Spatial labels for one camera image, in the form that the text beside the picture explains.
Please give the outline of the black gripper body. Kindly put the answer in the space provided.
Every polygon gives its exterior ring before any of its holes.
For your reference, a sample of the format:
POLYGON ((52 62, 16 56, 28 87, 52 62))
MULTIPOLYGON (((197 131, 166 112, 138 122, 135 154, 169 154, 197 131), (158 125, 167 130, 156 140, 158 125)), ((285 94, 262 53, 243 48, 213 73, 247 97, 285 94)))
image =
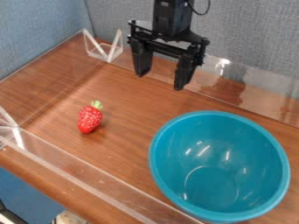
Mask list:
POLYGON ((193 56, 193 63, 202 66, 206 57, 206 48, 210 40, 198 35, 190 28, 181 31, 175 36, 155 31, 152 25, 142 20, 128 21, 131 33, 127 36, 127 43, 131 46, 131 38, 142 40, 146 46, 169 57, 179 59, 183 54, 193 56))

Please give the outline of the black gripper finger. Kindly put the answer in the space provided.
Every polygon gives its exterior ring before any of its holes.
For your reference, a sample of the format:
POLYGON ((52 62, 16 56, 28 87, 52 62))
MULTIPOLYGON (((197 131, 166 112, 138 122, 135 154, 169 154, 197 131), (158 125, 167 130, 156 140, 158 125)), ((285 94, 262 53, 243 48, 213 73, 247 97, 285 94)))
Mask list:
POLYGON ((190 54, 183 54, 179 58, 175 70, 174 89, 177 91, 183 90, 185 85, 189 83, 191 71, 193 71, 193 56, 190 54))
POLYGON ((131 38, 131 50, 135 73, 139 77, 143 77, 152 68, 154 51, 146 46, 146 43, 136 38, 131 38))

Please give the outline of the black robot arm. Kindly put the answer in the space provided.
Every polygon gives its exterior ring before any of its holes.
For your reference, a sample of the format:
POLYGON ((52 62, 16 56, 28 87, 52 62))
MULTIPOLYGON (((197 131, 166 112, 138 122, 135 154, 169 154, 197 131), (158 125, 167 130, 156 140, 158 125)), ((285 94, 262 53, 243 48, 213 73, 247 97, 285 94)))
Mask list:
POLYGON ((135 73, 143 77, 152 68, 154 52, 177 58, 174 89, 182 90, 191 82, 198 66, 205 63, 206 47, 211 43, 191 30, 193 14, 205 16, 194 9, 194 0, 154 0, 152 23, 131 19, 131 45, 135 73))

